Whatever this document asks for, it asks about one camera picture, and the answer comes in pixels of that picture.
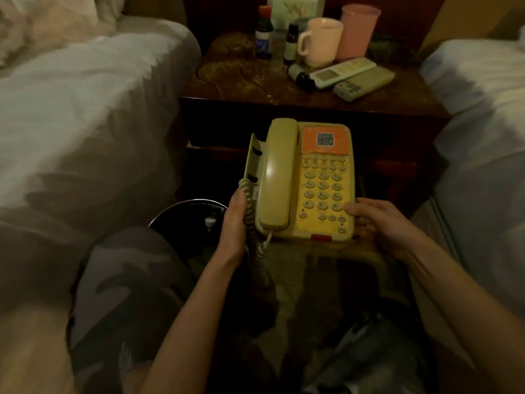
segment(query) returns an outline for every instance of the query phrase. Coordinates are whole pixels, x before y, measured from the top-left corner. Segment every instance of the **gray pants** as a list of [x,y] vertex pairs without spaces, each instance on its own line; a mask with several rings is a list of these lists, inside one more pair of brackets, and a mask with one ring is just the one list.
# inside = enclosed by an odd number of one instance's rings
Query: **gray pants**
[[[68,326],[75,386],[81,394],[122,393],[126,374],[155,358],[197,277],[146,227],[99,241],[83,266]],[[377,312],[365,316],[304,393],[425,393],[429,367],[421,340],[401,325]],[[217,391],[235,391],[231,379],[225,384]],[[276,392],[257,388],[249,392]]]

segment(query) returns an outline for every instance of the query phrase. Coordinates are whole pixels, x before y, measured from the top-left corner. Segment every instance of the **hand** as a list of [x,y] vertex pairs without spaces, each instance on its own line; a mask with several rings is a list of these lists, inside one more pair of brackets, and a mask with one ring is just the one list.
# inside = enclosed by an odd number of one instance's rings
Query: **hand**
[[439,248],[390,202],[356,200],[345,204],[345,211],[355,217],[355,234],[374,237],[395,258],[409,263],[418,252]]
[[230,199],[228,210],[224,214],[219,245],[215,251],[215,254],[227,263],[233,263],[235,269],[239,267],[246,247],[246,227],[244,225],[246,204],[246,194],[237,190]]

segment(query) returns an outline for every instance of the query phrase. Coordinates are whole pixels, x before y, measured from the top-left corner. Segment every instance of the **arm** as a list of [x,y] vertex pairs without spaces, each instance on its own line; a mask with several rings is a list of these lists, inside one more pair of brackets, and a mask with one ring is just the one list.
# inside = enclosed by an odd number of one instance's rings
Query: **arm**
[[200,394],[206,389],[229,282],[242,259],[246,195],[237,191],[224,216],[220,243],[173,322],[140,394]]
[[374,235],[403,261],[435,302],[480,371],[502,393],[525,387],[525,325],[479,286],[442,248],[390,202],[359,198],[345,205],[356,233]]

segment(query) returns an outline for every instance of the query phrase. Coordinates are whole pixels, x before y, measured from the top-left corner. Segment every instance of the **cup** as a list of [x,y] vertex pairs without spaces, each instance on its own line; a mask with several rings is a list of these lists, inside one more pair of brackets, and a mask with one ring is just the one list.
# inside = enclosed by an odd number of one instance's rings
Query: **cup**
[[330,65],[336,58],[343,24],[330,18],[313,18],[308,21],[308,29],[299,36],[297,50],[306,56],[307,65],[320,68]]
[[336,59],[364,57],[381,10],[371,5],[348,4],[343,7],[341,22],[345,27]]

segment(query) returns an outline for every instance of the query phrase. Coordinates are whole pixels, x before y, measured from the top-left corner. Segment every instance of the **orange label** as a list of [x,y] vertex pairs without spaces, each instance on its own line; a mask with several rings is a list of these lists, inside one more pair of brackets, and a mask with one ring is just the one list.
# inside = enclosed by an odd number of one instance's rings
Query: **orange label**
[[306,126],[302,130],[301,153],[348,155],[349,137],[346,127]]

